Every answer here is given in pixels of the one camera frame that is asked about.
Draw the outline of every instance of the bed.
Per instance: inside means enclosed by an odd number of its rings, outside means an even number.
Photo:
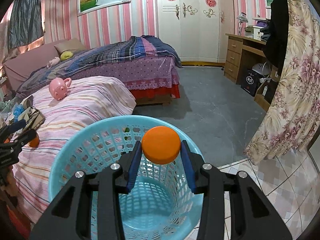
[[[171,98],[180,97],[176,67],[181,67],[181,61],[172,47],[154,36],[132,36],[125,42],[82,51],[47,69],[48,61],[58,56],[54,46],[59,42],[45,44],[4,64],[19,97],[36,92],[55,77],[77,80],[98,75],[118,78],[137,104],[169,103]]]
[[[48,86],[33,94],[34,103],[45,116],[37,133],[37,148],[26,145],[13,167],[19,192],[19,206],[37,222],[49,204],[48,178],[56,155],[80,129],[99,120],[132,114],[136,102],[124,84],[113,77],[88,77],[72,81],[68,96],[56,101]]]

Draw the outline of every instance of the metal bolt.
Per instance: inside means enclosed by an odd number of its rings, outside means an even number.
[[[248,176],[248,173],[246,173],[245,171],[240,171],[239,173],[238,173],[238,175],[239,175],[239,177],[240,178],[246,178],[247,176]]]
[[[211,170],[212,169],[212,165],[210,163],[205,163],[202,165],[202,168],[204,170]]]
[[[112,170],[117,170],[117,169],[120,168],[120,164],[119,163],[113,163],[113,164],[110,165],[110,168]]]
[[[75,173],[76,178],[82,178],[84,176],[84,172],[83,171],[77,171]]]

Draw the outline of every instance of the wooden desk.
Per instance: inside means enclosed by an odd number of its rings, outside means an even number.
[[[257,63],[266,62],[266,56],[262,51],[262,48],[266,43],[244,36],[234,34],[226,35],[229,39],[224,75],[232,82],[240,85],[243,72],[246,69],[251,69],[252,66]],[[265,111],[268,111],[270,104],[262,95],[266,85],[266,82],[264,82],[257,89],[254,101],[256,101]]]

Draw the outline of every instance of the plaid blanket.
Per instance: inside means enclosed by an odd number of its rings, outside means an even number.
[[[82,51],[72,58],[47,69],[46,66],[33,71],[18,88],[17,93],[28,95],[48,85],[56,77],[67,78],[80,71],[107,63],[131,61],[142,57],[173,56],[177,67],[181,61],[176,51],[159,38],[150,35],[132,36],[128,41],[118,42],[95,49]]]

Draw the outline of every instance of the purple polka dot bedsheet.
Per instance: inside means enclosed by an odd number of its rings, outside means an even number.
[[[76,73],[71,76],[71,79],[92,76],[115,77],[123,82],[128,90],[171,88],[172,84],[179,84],[174,58],[169,56],[108,63]]]

